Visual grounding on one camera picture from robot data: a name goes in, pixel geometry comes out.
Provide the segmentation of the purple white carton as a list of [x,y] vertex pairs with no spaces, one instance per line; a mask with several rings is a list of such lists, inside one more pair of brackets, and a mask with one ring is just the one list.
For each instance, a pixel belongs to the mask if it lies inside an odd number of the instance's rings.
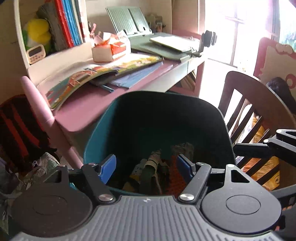
[[171,151],[174,156],[178,156],[179,154],[183,154],[190,161],[193,160],[194,146],[188,142],[171,146]]

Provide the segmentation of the white yellow yogurt bottle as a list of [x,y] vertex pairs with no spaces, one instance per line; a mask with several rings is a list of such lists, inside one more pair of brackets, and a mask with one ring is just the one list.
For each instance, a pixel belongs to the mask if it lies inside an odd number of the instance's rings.
[[144,195],[162,194],[163,192],[157,173],[160,162],[160,150],[153,151],[147,159],[142,159],[140,163],[134,167],[122,188],[123,191]]

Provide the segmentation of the dark teal trash bin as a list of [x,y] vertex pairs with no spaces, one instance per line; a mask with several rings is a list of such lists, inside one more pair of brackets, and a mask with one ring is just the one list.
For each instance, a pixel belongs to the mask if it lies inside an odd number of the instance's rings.
[[133,168],[153,151],[169,160],[172,147],[189,143],[193,162],[213,168],[234,164],[235,157],[222,113],[212,104],[176,93],[133,91],[115,99],[101,116],[84,150],[84,162],[116,157],[109,188],[123,193]]

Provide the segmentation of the pink chair backrest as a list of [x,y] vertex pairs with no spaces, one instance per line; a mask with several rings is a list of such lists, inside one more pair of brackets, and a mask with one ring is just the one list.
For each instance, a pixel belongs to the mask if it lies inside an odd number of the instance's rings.
[[58,149],[71,167],[80,169],[83,163],[67,141],[44,97],[28,77],[21,77],[20,83],[34,114],[49,136],[51,144]]

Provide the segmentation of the pink cartoon board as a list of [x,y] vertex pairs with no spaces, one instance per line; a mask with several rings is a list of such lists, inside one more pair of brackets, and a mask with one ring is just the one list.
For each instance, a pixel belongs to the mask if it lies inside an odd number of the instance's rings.
[[262,38],[259,41],[253,75],[264,84],[275,77],[280,77],[295,96],[295,51],[290,45]]

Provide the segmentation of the black red backpack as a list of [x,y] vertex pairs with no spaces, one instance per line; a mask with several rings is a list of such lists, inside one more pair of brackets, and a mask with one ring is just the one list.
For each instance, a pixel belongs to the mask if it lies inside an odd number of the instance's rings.
[[59,161],[56,151],[24,94],[1,104],[1,157],[8,169],[29,172],[32,163],[45,153]]

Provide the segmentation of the pink white study desk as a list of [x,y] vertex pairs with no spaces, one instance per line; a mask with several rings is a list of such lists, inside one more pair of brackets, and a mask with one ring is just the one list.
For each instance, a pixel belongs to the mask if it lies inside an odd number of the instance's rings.
[[[190,58],[183,63],[166,60],[163,67],[133,85],[130,90],[166,92],[173,89],[182,78],[197,69],[194,91],[181,90],[180,92],[198,96],[204,62],[208,58],[208,53],[209,48],[205,48],[201,57]],[[52,113],[70,146],[76,147],[75,139],[78,134],[97,121],[114,99],[127,92],[127,89],[121,87],[114,87],[114,92],[108,92],[100,87],[86,84],[76,91],[57,113]]]

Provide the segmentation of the blue flat folder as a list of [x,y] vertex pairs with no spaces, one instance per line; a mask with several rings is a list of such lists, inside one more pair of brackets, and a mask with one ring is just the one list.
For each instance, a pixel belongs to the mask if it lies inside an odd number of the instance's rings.
[[158,70],[159,68],[163,67],[163,63],[156,63],[148,68],[144,68],[142,70],[136,71],[132,74],[128,74],[116,80],[110,82],[111,85],[116,87],[122,87],[126,89],[131,89],[133,85],[140,82],[142,79],[146,78],[148,75],[152,74],[154,71]]

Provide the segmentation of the orange white tissue box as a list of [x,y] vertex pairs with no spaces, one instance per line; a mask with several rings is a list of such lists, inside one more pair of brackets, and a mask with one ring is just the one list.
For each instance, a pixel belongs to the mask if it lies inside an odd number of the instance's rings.
[[112,62],[131,53],[130,40],[124,31],[95,35],[92,57],[94,62]]

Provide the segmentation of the black desk clamp lamp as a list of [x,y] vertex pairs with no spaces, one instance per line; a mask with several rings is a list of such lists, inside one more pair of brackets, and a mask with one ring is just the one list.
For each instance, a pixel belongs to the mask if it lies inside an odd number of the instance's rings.
[[217,33],[206,30],[205,33],[201,35],[199,50],[193,53],[195,57],[201,57],[201,53],[204,51],[204,48],[211,47],[216,44],[217,41]]

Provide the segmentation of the white notebook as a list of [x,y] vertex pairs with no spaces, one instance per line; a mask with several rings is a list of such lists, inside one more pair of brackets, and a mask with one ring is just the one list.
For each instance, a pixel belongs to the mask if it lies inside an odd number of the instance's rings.
[[195,50],[190,40],[177,36],[157,36],[151,42],[185,53]]

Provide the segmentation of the white desk bookshelf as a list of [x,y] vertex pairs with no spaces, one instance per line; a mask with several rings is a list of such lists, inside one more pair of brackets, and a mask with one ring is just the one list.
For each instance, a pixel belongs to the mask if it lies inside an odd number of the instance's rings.
[[[16,34],[18,44],[20,46],[21,55],[26,69],[30,68],[27,58],[27,50],[23,42],[22,29],[24,25],[33,18],[45,19],[49,22],[51,39],[51,52],[46,54],[46,57],[32,65],[38,69],[49,69],[52,64],[49,63],[51,55],[59,55],[68,53],[70,48],[67,48],[62,28],[58,19],[54,1],[14,1],[14,13]],[[102,32],[114,33],[115,29],[111,19],[106,11],[107,7],[112,6],[136,6],[140,7],[145,16],[156,14],[163,18],[165,24],[165,32],[172,31],[172,2],[171,1],[75,1],[79,25],[84,43],[89,41],[87,23],[95,23],[97,29]]]

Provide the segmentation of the small white digital clock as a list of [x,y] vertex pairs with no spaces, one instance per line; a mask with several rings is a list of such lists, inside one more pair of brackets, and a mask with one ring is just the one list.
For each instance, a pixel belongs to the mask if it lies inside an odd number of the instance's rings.
[[46,51],[42,44],[36,45],[27,50],[29,64],[32,65],[46,57]]

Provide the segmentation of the blue upright book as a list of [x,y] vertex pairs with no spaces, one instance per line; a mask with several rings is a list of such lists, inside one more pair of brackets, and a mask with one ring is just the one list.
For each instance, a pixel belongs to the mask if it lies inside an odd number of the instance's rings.
[[64,8],[67,26],[69,28],[69,33],[73,41],[74,46],[79,46],[83,43],[83,37],[80,30],[79,18],[77,15],[77,8],[75,1],[62,1]]

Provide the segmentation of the red upright book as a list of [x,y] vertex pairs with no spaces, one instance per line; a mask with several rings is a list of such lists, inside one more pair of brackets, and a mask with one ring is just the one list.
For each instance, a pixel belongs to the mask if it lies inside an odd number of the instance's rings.
[[70,35],[70,31],[69,31],[69,27],[67,24],[66,15],[64,12],[62,1],[61,0],[54,0],[54,3],[55,3],[58,19],[59,19],[59,22],[60,22],[60,25],[62,28],[62,33],[63,33],[65,41],[66,41],[67,48],[72,48],[72,47],[74,47],[74,42],[73,42],[72,37]]

